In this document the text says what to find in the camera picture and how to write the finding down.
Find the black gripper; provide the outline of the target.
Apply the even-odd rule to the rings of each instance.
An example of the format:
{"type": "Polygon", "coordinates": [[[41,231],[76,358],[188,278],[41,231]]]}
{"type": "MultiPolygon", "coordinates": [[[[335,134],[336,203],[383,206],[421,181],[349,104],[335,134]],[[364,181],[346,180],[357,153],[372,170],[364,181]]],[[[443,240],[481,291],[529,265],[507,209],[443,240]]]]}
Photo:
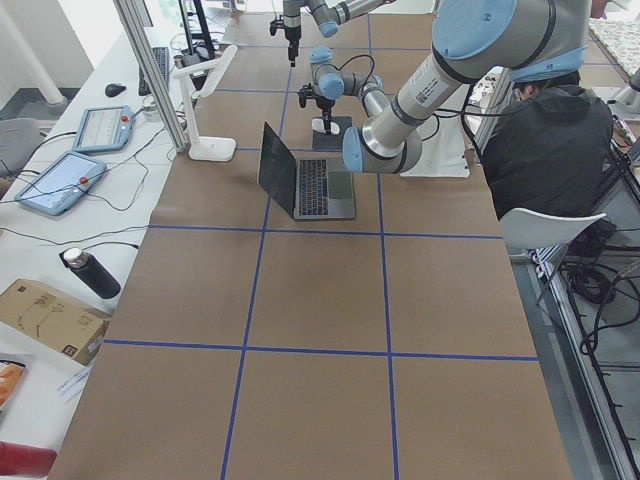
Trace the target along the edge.
{"type": "Polygon", "coordinates": [[[278,30],[283,30],[288,45],[288,61],[291,67],[296,66],[299,56],[299,42],[301,40],[301,16],[286,14],[276,15],[269,24],[269,34],[274,37],[278,30]]]}
{"type": "Polygon", "coordinates": [[[297,95],[298,103],[301,108],[305,108],[309,101],[314,101],[316,107],[321,110],[321,118],[323,118],[327,122],[332,121],[332,108],[335,105],[334,100],[327,99],[326,97],[317,93],[315,87],[311,83],[303,85],[297,92],[297,95]]]}

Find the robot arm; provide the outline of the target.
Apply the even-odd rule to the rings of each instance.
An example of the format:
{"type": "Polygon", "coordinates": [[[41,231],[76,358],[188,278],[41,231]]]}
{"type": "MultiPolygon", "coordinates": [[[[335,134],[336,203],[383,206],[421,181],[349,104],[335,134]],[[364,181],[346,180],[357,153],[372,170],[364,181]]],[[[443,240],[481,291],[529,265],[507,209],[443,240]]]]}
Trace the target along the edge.
{"type": "Polygon", "coordinates": [[[417,132],[463,84],[474,84],[496,66],[513,81],[545,80],[584,62],[588,1],[444,1],[432,29],[432,53],[392,99],[372,75],[346,74],[332,65],[326,47],[311,51],[316,94],[360,98],[362,127],[346,129],[345,167],[356,173],[403,173],[422,154],[417,132]]]}
{"type": "Polygon", "coordinates": [[[323,0],[292,0],[283,2],[283,12],[276,15],[270,22],[269,33],[275,36],[278,30],[283,30],[288,45],[288,60],[291,67],[296,66],[299,55],[299,44],[302,37],[302,10],[307,8],[316,22],[324,38],[335,35],[339,26],[358,18],[394,0],[349,0],[339,1],[329,7],[323,0]]]}

